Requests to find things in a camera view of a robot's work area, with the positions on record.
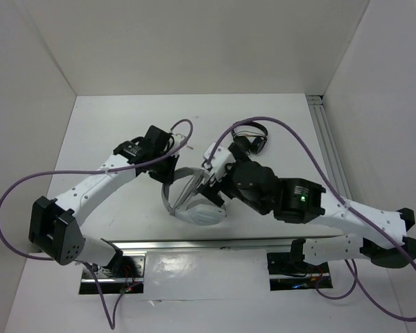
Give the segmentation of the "white over-ear headphones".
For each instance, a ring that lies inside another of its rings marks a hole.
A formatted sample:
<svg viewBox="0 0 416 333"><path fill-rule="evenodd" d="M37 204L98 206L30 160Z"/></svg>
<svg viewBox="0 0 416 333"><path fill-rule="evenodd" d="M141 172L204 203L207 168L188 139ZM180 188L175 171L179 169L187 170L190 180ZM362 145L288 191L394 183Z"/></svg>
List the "white over-ear headphones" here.
<svg viewBox="0 0 416 333"><path fill-rule="evenodd" d="M169 202L170 184L162 185L162 202L170 216L194 225L209 226L222 222L227 214L225 205L216 207L199 197L197 188L203 180L203 169L182 167L175 170L174 181L191 176L174 205Z"/></svg>

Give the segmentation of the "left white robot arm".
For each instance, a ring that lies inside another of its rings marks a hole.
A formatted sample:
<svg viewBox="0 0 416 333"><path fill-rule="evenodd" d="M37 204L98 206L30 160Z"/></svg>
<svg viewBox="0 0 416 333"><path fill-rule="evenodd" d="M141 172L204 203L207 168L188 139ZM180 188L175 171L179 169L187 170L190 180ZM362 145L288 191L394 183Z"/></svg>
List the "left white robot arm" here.
<svg viewBox="0 0 416 333"><path fill-rule="evenodd" d="M151 126L143 137L119 144L97 174L55 198L41 196L34 203L29 241L58 264L86 262L108 277L118 277L133 264L123 251L104 239L81 232L89 215L116 190L148 173L160 183L171 181L184 135Z"/></svg>

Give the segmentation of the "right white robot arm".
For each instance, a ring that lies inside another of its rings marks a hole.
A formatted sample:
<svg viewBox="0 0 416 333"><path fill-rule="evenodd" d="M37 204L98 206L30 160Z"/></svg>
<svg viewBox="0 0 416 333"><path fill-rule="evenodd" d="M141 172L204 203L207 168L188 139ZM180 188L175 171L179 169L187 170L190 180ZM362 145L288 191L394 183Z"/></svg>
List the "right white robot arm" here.
<svg viewBox="0 0 416 333"><path fill-rule="evenodd" d="M211 176L198 192L217 206L226 195L284 223L322 225L343 232L336 237L293 240L288 263L297 272L343 259L368 259L383 268L403 268L416 259L416 239L407 235L415 223L410 209L378 210L334 196L303 178L279 178L257 162L226 164L220 177Z"/></svg>

